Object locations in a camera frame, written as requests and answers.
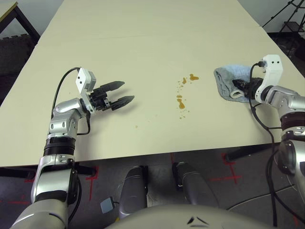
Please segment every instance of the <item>brown liquid spill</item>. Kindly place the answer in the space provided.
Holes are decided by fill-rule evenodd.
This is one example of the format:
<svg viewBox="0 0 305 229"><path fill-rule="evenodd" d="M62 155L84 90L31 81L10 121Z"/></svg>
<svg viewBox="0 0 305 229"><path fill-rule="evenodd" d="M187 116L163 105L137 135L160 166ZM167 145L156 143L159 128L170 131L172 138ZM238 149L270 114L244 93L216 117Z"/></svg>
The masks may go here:
<svg viewBox="0 0 305 229"><path fill-rule="evenodd" d="M177 99L177 101L179 102L179 108L180 108L180 109L184 109L185 106L184 106L184 104L182 103L182 99Z"/></svg>
<svg viewBox="0 0 305 229"><path fill-rule="evenodd" d="M190 74L190 80L199 80L199 77Z"/></svg>

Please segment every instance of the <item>blue towel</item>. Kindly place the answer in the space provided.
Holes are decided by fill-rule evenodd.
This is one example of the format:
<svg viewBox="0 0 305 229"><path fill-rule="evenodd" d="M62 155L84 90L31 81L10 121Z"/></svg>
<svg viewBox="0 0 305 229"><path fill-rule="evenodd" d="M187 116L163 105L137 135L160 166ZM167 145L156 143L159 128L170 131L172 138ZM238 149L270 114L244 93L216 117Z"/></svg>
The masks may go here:
<svg viewBox="0 0 305 229"><path fill-rule="evenodd" d="M244 80L249 82L251 67L230 64L224 67L216 68L214 76L217 82L218 92L226 100L248 103L248 98L244 93L234 86L232 80Z"/></svg>

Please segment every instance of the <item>black metal stand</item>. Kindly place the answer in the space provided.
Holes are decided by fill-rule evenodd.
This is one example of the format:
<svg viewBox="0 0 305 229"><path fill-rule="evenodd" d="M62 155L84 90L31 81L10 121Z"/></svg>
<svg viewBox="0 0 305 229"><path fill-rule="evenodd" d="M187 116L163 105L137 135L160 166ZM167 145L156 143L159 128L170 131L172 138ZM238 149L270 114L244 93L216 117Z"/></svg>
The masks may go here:
<svg viewBox="0 0 305 229"><path fill-rule="evenodd" d="M302 21L301 21L300 25L298 26L298 29L297 29L297 30L293 30L293 29L290 28L290 26L289 26L290 20L291 20L292 17L295 15L295 13L297 13L299 9L305 9L305 7L302 6L302 4L303 4L304 1L305 1L305 0L301 0L301 1L299 2L299 4L297 4L297 5L293 3L294 0L289 1L289 2L287 3L286 6L284 6L276 15L272 16L271 19L270 19L269 21L267 21L267 22L262 26L262 27L264 27L265 25L267 25L270 21L272 21L277 15L279 15L279 14L280 14L284 9L286 9L286 7L288 7L289 5L293 5L293 6L295 7L295 10L294 10L294 12L292 13L292 15L290 16L290 18L288 19L288 21L285 21L285 22L284 22L283 27L282 27L281 30L277 33L276 38L275 38L275 42L278 41L279 35L280 35L280 33L283 32L283 29L284 29L285 27L287 27L287 28L293 33L293 38L294 38L294 36L297 35L299 32L304 32L304 31L302 30L302 27L304 26L304 23L305 23L305 21L304 21L305 13L304 13L304 16L303 16L303 18L302 18ZM289 57L290 51L291 51L291 49L292 49L294 43L295 43L295 40L292 39L290 48L288 49L288 53L286 54L288 57Z"/></svg>
<svg viewBox="0 0 305 229"><path fill-rule="evenodd" d="M238 160L245 156L251 156L253 154L259 153L264 149L271 148L271 144L255 145L255 146L243 146L240 149L226 154L225 160L227 162Z"/></svg>

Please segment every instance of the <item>beige table surface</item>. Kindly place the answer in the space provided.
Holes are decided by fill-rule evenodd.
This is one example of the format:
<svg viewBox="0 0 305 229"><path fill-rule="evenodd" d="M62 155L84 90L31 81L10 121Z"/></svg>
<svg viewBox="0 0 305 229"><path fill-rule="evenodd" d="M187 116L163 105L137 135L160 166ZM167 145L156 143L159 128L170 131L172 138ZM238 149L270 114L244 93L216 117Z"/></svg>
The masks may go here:
<svg viewBox="0 0 305 229"><path fill-rule="evenodd" d="M0 2L0 21L2 21L16 6L16 1Z"/></svg>
<svg viewBox="0 0 305 229"><path fill-rule="evenodd" d="M91 117L91 133L77 137L78 161L270 143L248 104L218 94L213 75L267 54L282 58L279 85L305 95L302 75L237 0L65 0L0 108L0 166L38 163L56 87L75 66L93 71L96 87L125 81L111 101L135 95L126 107ZM200 79L190 83L191 73ZM64 81L58 102L79 97L75 79ZM279 125L271 107L260 106L258 115Z"/></svg>

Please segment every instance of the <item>cable connector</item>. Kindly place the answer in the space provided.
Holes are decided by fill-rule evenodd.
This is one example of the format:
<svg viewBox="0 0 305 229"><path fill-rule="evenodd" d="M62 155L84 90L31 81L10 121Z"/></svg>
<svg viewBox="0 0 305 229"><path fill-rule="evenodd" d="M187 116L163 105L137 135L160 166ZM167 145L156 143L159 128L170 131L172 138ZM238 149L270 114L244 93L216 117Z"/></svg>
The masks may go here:
<svg viewBox="0 0 305 229"><path fill-rule="evenodd" d="M258 66L259 67L264 67L265 66L265 62L264 61L259 61L258 62Z"/></svg>

